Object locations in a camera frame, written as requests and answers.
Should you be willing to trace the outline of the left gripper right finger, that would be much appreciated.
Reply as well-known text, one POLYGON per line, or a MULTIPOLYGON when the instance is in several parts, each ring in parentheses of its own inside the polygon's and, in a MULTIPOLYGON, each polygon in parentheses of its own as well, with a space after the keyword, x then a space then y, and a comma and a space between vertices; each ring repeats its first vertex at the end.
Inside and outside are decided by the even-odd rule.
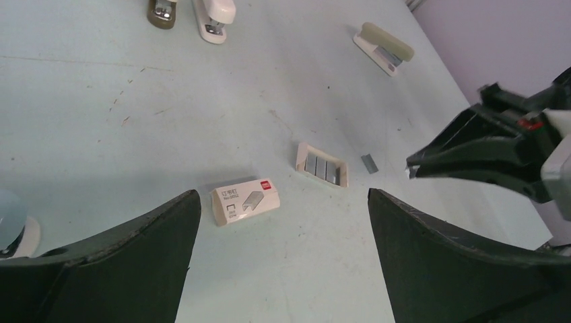
POLYGON ((372 188, 396 322, 569 322, 570 258, 474 234, 372 188))

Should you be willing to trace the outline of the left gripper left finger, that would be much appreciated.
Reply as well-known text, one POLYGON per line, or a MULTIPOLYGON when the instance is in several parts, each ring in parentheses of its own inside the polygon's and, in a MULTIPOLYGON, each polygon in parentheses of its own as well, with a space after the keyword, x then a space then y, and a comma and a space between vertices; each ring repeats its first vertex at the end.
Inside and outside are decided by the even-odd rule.
POLYGON ((1 262, 2 322, 174 322, 201 220, 188 190, 34 258, 1 262))

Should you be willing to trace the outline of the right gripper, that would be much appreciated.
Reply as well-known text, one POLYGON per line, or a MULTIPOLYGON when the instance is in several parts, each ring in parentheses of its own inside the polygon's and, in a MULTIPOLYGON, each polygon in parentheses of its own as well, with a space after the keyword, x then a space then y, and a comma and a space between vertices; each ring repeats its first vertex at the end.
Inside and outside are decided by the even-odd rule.
POLYGON ((552 200, 537 164, 522 164, 517 147, 556 147, 562 140, 545 110, 570 109, 570 69, 531 97, 497 83, 479 89, 481 104, 456 116, 407 159, 411 178, 456 178, 493 184, 537 203, 552 200))

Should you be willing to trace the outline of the grey staple strip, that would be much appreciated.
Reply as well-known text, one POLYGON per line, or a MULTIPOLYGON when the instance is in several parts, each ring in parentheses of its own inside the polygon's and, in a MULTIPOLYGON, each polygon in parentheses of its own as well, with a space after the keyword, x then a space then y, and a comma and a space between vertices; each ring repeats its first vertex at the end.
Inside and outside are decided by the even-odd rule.
POLYGON ((378 166, 370 154, 362 155, 361 160, 369 174, 375 174, 379 171, 378 166))

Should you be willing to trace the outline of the white staple box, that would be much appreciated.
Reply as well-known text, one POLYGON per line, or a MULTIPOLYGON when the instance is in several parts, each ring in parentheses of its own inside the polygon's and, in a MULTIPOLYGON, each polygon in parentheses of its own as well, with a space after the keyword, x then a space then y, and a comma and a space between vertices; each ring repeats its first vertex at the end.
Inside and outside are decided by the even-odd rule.
POLYGON ((211 198, 219 227, 278 209, 281 204, 277 188, 269 178, 215 188, 211 198))

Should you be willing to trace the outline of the light blue stapler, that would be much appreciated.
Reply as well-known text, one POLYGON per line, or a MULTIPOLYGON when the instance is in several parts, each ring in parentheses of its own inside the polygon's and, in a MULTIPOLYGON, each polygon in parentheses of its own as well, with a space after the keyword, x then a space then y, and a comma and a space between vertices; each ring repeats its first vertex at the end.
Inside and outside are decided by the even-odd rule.
POLYGON ((1 189, 1 260, 31 257, 41 238, 40 225, 22 199, 1 189))

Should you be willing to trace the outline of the beige stapler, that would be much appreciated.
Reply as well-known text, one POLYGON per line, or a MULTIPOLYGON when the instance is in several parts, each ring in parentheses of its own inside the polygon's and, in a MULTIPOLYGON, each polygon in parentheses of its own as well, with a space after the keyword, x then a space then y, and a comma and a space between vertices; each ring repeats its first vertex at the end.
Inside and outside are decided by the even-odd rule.
POLYGON ((415 54, 410 45, 372 22, 362 24, 361 30, 354 35, 353 42, 391 77, 396 76, 397 67, 401 63, 410 62, 415 54))

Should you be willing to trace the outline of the staple box with barcode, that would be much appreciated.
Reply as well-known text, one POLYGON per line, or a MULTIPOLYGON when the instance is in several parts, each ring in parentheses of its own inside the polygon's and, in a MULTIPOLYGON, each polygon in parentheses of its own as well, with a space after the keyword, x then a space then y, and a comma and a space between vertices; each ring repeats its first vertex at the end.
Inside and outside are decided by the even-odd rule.
POLYGON ((295 169, 297 172, 332 187, 349 186, 348 165, 307 142, 298 144, 295 169))

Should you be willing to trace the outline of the small grey stapler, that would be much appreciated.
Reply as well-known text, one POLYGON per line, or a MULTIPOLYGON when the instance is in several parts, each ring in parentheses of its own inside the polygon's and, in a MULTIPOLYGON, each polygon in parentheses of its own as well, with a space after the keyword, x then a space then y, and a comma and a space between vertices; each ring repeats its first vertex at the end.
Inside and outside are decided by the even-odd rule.
POLYGON ((157 28, 172 29, 176 21, 177 3, 177 0, 149 0, 147 20, 157 28))

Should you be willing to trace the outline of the white stapler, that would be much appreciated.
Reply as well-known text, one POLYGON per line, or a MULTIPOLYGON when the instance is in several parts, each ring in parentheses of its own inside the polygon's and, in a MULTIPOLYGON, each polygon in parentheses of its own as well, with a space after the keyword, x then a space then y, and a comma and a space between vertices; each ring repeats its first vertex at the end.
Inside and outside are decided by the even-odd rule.
POLYGON ((226 25, 236 17, 233 0, 193 0, 193 9, 202 39, 223 44, 227 38, 226 25))

